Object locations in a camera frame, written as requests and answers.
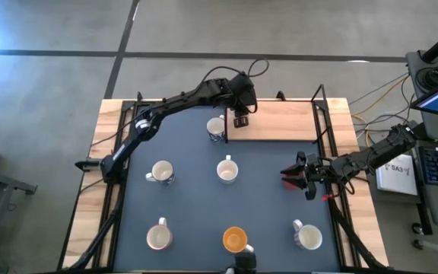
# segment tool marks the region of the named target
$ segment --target dark blue tabletop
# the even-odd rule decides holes
[[[338,271],[329,208],[317,196],[306,201],[302,190],[286,190],[280,170],[292,165],[298,151],[317,153],[312,142],[213,143],[206,122],[223,110],[196,107],[168,116],[160,131],[132,155],[115,271],[220,271],[234,262],[222,244],[230,226],[239,226],[255,248],[260,272]],[[231,155],[239,166],[235,183],[222,184],[217,164]],[[176,179],[169,186],[146,181],[153,164],[167,160]],[[152,250],[148,229],[167,218],[173,243]],[[318,250],[301,250],[294,243],[292,221],[317,226],[323,236]]]

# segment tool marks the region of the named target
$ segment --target wooden table frame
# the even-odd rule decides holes
[[[323,98],[305,99],[296,98],[289,101],[312,102],[314,116],[316,121],[316,133],[319,136],[319,153],[323,156],[337,156],[353,151],[358,151],[357,140],[354,133],[354,126],[351,121],[351,114],[348,109],[348,102],[345,98],[325,99],[323,86],[320,86],[316,95],[322,92]],[[259,100],[281,100],[281,99],[259,99]],[[149,104],[156,100],[143,100],[142,104]],[[136,114],[137,107],[130,109],[135,104],[135,100],[103,100],[100,108],[100,114],[97,121],[96,131],[94,133],[93,143],[98,142],[117,131]],[[90,158],[103,158],[105,155],[116,149],[120,142],[129,132],[125,127],[122,134],[111,138],[105,142],[91,147]],[[81,182],[81,188],[84,188],[94,181],[100,179],[100,171],[89,171],[84,174]],[[387,265],[385,249],[382,243],[379,226],[374,211],[373,201],[370,196],[370,190],[367,184],[361,180],[352,180],[357,194],[347,197],[341,194],[335,201],[330,201],[329,206],[339,207],[349,222],[354,226],[354,230],[360,239],[365,243],[368,250],[372,252],[375,258],[384,265]],[[335,186],[326,185],[328,191]],[[89,243],[96,235],[99,227],[109,217],[119,193],[125,191],[125,183],[121,185],[106,185],[98,183],[86,193],[79,195],[75,204],[75,210],[72,215],[71,224],[65,244],[62,249],[62,255],[59,261],[59,269],[71,266],[80,255],[85,251]],[[93,268],[102,272],[113,269],[115,256],[117,233],[119,231],[119,221],[109,230],[96,256],[93,257],[87,268]],[[338,257],[341,266],[367,266],[365,262],[357,255],[352,248],[346,234],[342,228],[333,222],[336,238],[338,239]]]

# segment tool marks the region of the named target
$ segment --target wooden platform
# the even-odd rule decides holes
[[[307,113],[312,115],[312,105],[305,103],[305,100],[308,99],[289,99],[288,102],[278,102],[276,99],[259,99],[259,110],[262,108],[264,109],[264,112],[258,112],[257,114],[263,115],[264,113],[284,113],[284,110],[280,110],[284,104],[289,104],[292,106],[289,108],[291,110],[295,110],[297,112],[303,111],[303,113],[305,113],[306,123],[304,123],[304,127],[297,127],[296,132],[288,132],[289,130],[287,127],[283,127],[285,130],[268,131],[269,127],[260,123],[260,120],[265,121],[265,124],[270,123],[270,125],[276,125],[282,121],[284,121],[284,123],[292,122],[291,117],[289,117],[287,114],[282,114],[282,116],[287,118],[272,119],[270,121],[267,121],[266,119],[255,120],[253,123],[251,123],[251,126],[244,128],[247,129],[247,131],[243,130],[242,132],[235,132],[233,135],[236,137],[234,138],[252,138],[252,136],[258,135],[263,139],[285,140],[285,135],[287,135],[287,138],[301,138],[302,140],[315,139],[315,126],[312,127],[310,124],[310,121],[313,123],[313,118],[308,119],[306,116]],[[111,136],[116,132],[119,122],[119,115],[121,113],[122,102],[123,100],[103,100],[97,120],[93,143]],[[358,151],[359,147],[357,145],[354,126],[351,120],[351,113],[349,111],[347,100],[345,98],[330,98],[328,99],[328,106],[339,155]],[[126,119],[131,119],[131,111]],[[110,139],[100,143],[99,145],[93,146],[90,150],[89,157],[103,158],[112,151],[114,142],[115,139]],[[330,148],[326,147],[326,151],[329,155]],[[99,180],[100,178],[99,171],[91,171],[86,173],[83,179],[82,188]],[[354,230],[359,235],[360,239],[365,243],[368,250],[370,250],[375,256],[375,258],[377,258],[381,263],[388,265],[381,233],[379,232],[378,221],[376,219],[373,200],[371,199],[370,195],[370,188],[366,182],[363,182],[362,180],[352,180],[352,183],[356,189],[356,194],[353,196],[348,195],[348,202],[351,209]],[[75,215],[70,224],[71,232],[68,238],[68,243],[64,246],[65,257],[62,267],[71,266],[85,251],[89,243],[96,235],[99,228],[101,212],[103,210],[103,198],[105,191],[106,185],[104,183],[98,183],[97,185],[92,186],[83,192],[78,197]],[[110,207],[114,207],[114,202],[111,202]],[[110,235],[111,232],[106,236],[106,240],[103,245],[103,254],[99,263],[100,266],[106,265],[107,256],[109,254]],[[345,234],[342,236],[344,252],[347,257],[348,265],[350,265],[352,264],[352,258],[348,256],[350,253],[350,246]]]

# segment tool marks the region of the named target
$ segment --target cable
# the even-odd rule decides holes
[[[344,176],[344,178],[347,179],[346,177],[346,173],[344,172],[344,168],[348,165],[348,163],[346,163],[344,166],[342,166],[342,175]],[[354,190],[354,186],[353,183],[351,182],[351,179],[348,179],[348,181],[346,182],[346,184],[344,185],[344,189],[351,195],[354,195],[356,193],[356,191]]]
[[[265,68],[262,72],[260,72],[260,73],[258,73],[258,74],[251,75],[250,73],[251,73],[252,67],[253,67],[257,62],[259,62],[259,61],[265,61],[265,62],[266,62],[266,68]],[[257,77],[257,76],[263,75],[263,74],[265,74],[266,71],[268,71],[269,68],[270,68],[270,62],[269,62],[267,59],[265,59],[265,58],[257,59],[257,60],[255,60],[255,61],[253,61],[253,63],[249,66],[249,69],[248,69],[248,77],[250,77],[250,78],[254,78],[254,77]],[[208,71],[208,72],[204,75],[204,77],[202,78],[202,80],[198,83],[197,87],[195,87],[195,89],[193,90],[193,92],[192,92],[191,94],[189,94],[189,96],[188,96],[187,98],[190,98],[191,96],[195,95],[195,94],[198,92],[198,89],[201,87],[201,85],[204,84],[205,79],[206,79],[206,78],[207,78],[207,77],[208,77],[213,71],[215,71],[215,70],[217,70],[217,69],[228,69],[228,70],[231,70],[231,71],[236,72],[236,73],[239,73],[239,74],[242,73],[241,71],[239,71],[239,70],[237,70],[237,69],[235,69],[235,68],[231,68],[231,67],[228,67],[228,66],[225,66],[225,65],[217,66],[217,67],[211,69],[210,71]],[[246,107],[246,105],[245,105],[240,99],[237,99],[237,100],[239,100],[239,102],[243,104],[243,106],[248,110],[249,113],[255,113],[255,112],[258,110],[258,102],[255,102],[255,109],[254,109],[253,111],[251,111],[251,110],[248,109],[248,107]],[[107,141],[107,140],[109,140],[109,139],[115,137],[115,136],[118,135],[118,133],[121,132],[121,131],[122,131],[127,125],[129,125],[130,123],[133,123],[133,122],[136,121],[139,117],[141,117],[141,115],[142,115],[143,113],[145,113],[145,112],[147,112],[147,111],[150,111],[150,110],[153,110],[153,107],[148,108],[148,109],[144,110],[143,112],[139,113],[135,118],[131,119],[131,121],[127,122],[126,124],[124,124],[123,126],[121,126],[120,128],[118,128],[118,130],[116,130],[116,133],[114,133],[114,134],[112,134],[111,136],[106,137],[106,138],[104,138],[104,139],[102,139],[102,140],[100,140],[100,141],[98,141],[98,142],[95,142],[95,143],[91,144],[90,146],[92,147],[92,146],[98,145],[98,144],[100,144],[100,143],[102,143],[102,142],[105,142],[105,141]]]
[[[406,121],[406,119],[404,117],[402,117],[402,116],[399,116],[399,114],[404,112],[404,111],[406,111],[407,109],[408,109],[408,107],[405,107],[403,110],[400,110],[400,111],[398,111],[397,113],[394,113],[394,114],[382,114],[382,115],[378,116],[377,118],[373,119],[371,122],[368,122],[367,124],[373,125],[375,123],[385,122],[385,121],[387,121],[387,120],[389,120],[389,119],[391,119],[393,117],[397,117],[397,118],[399,118],[399,119],[401,119],[403,121]],[[382,119],[382,120],[378,120],[381,117],[388,117],[388,118]],[[365,126],[366,124],[364,123],[364,124],[354,124],[354,125],[355,126]]]
[[[403,122],[403,124],[408,124],[408,118],[410,118],[410,106],[411,106],[411,102],[413,101],[414,96],[412,95],[410,102],[408,102],[407,97],[405,96],[405,91],[403,90],[403,86],[405,85],[405,82],[407,81],[407,78],[405,78],[403,80],[403,82],[401,83],[401,95],[403,96],[403,99],[405,99],[405,102],[407,102],[408,105],[408,112],[407,112],[407,118],[405,119],[405,121]]]
[[[339,178],[337,177],[337,175],[335,174],[335,172],[332,171],[332,170],[330,170],[328,167],[320,167],[320,169],[323,169],[323,170],[325,170],[325,171],[328,171],[328,172],[330,172],[330,173],[332,174],[333,177],[336,177],[336,178],[338,179],[338,181],[337,181],[336,183],[337,183],[338,186],[339,186],[339,189],[338,189],[338,193],[337,193],[337,194],[332,194],[332,193],[330,193],[330,194],[324,195],[324,196],[322,197],[322,200],[333,199],[333,198],[337,198],[337,197],[339,197],[339,196],[341,195],[342,191],[344,191],[344,189],[346,188],[346,186],[341,182],[341,179],[339,179]]]
[[[372,91],[368,92],[367,94],[365,94],[365,95],[363,95],[363,96],[361,96],[361,97],[357,98],[356,100],[354,100],[354,101],[350,102],[350,103],[349,103],[349,106],[350,106],[351,104],[354,104],[354,103],[358,102],[359,100],[362,100],[362,99],[363,99],[363,98],[365,98],[366,96],[368,96],[368,95],[370,95],[370,94],[372,94],[372,93],[374,93],[374,92],[377,92],[377,91],[379,91],[380,89],[382,89],[382,88],[386,87],[387,85],[391,84],[392,82],[394,82],[394,81],[396,81],[396,80],[400,79],[401,77],[403,77],[403,76],[405,76],[405,75],[407,75],[407,74],[408,74],[408,72],[406,72],[406,73],[404,73],[404,74],[402,74],[402,75],[398,76],[397,78],[395,78],[395,79],[393,79],[393,80],[389,81],[388,83],[386,83],[386,84],[382,85],[381,87],[379,87],[379,88],[376,88],[376,89],[374,89],[374,90],[372,90]]]
[[[351,115],[351,116],[356,118],[356,119],[360,119],[361,121],[365,122],[366,123],[366,127],[364,129],[368,129],[369,128],[370,125],[368,124],[368,122],[363,117],[355,115],[355,114]],[[366,133],[366,140],[365,140],[366,141],[366,146],[370,146],[370,142],[369,142],[370,134],[368,132],[365,132],[365,133]]]
[[[424,93],[438,87],[438,66],[419,69],[415,74],[415,83]]]
[[[361,177],[358,177],[358,176],[354,176],[354,179],[363,180],[363,181],[369,183],[369,180],[368,180],[368,179],[364,179],[364,178],[361,178]]]
[[[262,72],[260,72],[260,73],[258,73],[258,74],[251,75],[251,69],[252,69],[252,67],[253,67],[257,62],[259,62],[259,61],[265,61],[265,62],[266,62],[266,68],[265,68]],[[248,69],[248,77],[250,77],[250,78],[254,78],[254,77],[258,77],[258,76],[264,75],[265,72],[266,72],[269,68],[270,68],[270,62],[269,62],[266,58],[256,59],[256,60],[255,60],[250,66],[249,66],[249,69]]]
[[[95,186],[96,184],[102,182],[103,180],[104,180],[104,179],[97,180],[97,181],[93,182],[92,184],[86,186],[86,187],[83,188],[81,191],[79,191],[79,195],[82,194],[82,193],[83,193],[86,189],[88,189],[89,187]]]
[[[374,103],[372,103],[368,108],[366,108],[365,110],[362,110],[362,111],[360,111],[360,112],[358,112],[358,113],[355,113],[355,114],[353,114],[353,115],[359,115],[359,114],[362,114],[362,113],[367,112],[371,107],[374,107],[374,105],[376,105],[377,103],[379,103],[379,102],[380,102],[380,101],[381,101],[386,95],[388,95],[391,91],[393,91],[393,89],[395,89],[396,86],[399,85],[399,84],[401,84],[404,80],[405,80],[405,78],[403,78],[403,79],[400,80],[400,81],[397,81],[396,84],[394,84],[393,86],[391,86],[390,89],[387,90],[387,92],[385,92],[380,98],[378,98],[378,100],[376,100]]]
[[[368,132],[388,132],[389,129],[358,129],[356,130],[356,133],[360,132],[360,131],[368,131]]]

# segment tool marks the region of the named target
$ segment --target orange cup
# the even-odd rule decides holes
[[[248,236],[242,228],[230,227],[222,236],[222,244],[227,251],[232,253],[238,253],[241,251],[253,252],[254,248],[248,245]]]

